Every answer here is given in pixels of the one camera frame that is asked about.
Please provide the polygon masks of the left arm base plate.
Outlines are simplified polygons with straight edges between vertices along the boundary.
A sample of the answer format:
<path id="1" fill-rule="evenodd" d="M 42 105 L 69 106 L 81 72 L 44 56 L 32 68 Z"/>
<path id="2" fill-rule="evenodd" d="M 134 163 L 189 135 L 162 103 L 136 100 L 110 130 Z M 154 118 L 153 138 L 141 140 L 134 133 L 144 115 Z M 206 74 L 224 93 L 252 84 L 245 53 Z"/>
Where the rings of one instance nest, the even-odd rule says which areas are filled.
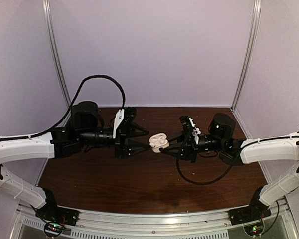
<path id="1" fill-rule="evenodd" d="M 59 206 L 43 206 L 36 209 L 36 216 L 62 225 L 76 226 L 79 211 Z"/>

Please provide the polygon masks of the white earbud charging case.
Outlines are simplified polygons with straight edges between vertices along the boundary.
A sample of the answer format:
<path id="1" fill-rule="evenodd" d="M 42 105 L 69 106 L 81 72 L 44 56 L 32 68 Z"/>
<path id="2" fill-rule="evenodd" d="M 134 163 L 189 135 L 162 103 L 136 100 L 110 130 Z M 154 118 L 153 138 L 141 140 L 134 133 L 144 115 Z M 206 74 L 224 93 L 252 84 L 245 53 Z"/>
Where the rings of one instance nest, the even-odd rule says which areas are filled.
<path id="1" fill-rule="evenodd" d="M 154 153 L 160 153 L 160 149 L 169 147 L 169 141 L 165 133 L 155 134 L 150 137 L 149 145 Z"/>

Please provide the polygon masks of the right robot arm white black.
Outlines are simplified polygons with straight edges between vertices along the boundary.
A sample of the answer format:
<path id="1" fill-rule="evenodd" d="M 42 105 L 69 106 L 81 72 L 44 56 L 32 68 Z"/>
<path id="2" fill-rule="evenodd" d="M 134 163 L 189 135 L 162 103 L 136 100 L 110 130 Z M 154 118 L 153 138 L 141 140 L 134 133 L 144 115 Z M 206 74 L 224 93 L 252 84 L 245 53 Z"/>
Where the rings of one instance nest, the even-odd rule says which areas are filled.
<path id="1" fill-rule="evenodd" d="M 193 118 L 181 116 L 182 134 L 170 144 L 163 133 L 155 152 L 176 157 L 177 161 L 195 162 L 201 152 L 215 151 L 221 161 L 232 168 L 260 161 L 294 160 L 295 164 L 273 182 L 259 188 L 246 208 L 249 219 L 257 219 L 274 201 L 299 187 L 299 131 L 285 136 L 265 139 L 237 140 L 233 138 L 236 122 L 227 114 L 214 115 L 208 134 L 202 134 Z"/>

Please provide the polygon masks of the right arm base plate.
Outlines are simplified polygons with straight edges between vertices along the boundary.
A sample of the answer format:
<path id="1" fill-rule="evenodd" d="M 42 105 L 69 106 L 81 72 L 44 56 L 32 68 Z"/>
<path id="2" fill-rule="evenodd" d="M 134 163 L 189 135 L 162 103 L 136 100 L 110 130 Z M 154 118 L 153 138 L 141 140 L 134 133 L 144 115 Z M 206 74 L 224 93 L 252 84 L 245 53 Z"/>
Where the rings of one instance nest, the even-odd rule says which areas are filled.
<path id="1" fill-rule="evenodd" d="M 228 215 L 231 225 L 238 225 L 268 217 L 271 215 L 271 211 L 268 207 L 261 208 L 260 206 L 248 205 L 241 208 L 231 209 L 228 211 Z"/>

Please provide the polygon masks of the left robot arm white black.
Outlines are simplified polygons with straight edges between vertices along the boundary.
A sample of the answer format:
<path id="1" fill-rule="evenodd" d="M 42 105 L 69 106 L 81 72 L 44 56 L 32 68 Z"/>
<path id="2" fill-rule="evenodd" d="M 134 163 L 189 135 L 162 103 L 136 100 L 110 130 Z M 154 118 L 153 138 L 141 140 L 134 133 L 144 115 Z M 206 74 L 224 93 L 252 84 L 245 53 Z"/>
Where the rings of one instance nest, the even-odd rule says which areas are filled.
<path id="1" fill-rule="evenodd" d="M 15 176 L 3 164 L 38 158 L 66 158 L 83 149 L 88 151 L 103 147 L 113 147 L 115 158 L 128 158 L 134 155 L 133 148 L 137 153 L 148 149 L 145 144 L 133 141 L 133 138 L 149 134 L 145 128 L 134 123 L 136 114 L 134 107 L 119 109 L 114 116 L 114 125 L 105 127 L 98 105 L 83 101 L 72 106 L 64 127 L 49 129 L 39 136 L 0 137 L 0 189 L 28 202 L 51 221 L 59 220 L 62 211 L 53 193 Z"/>

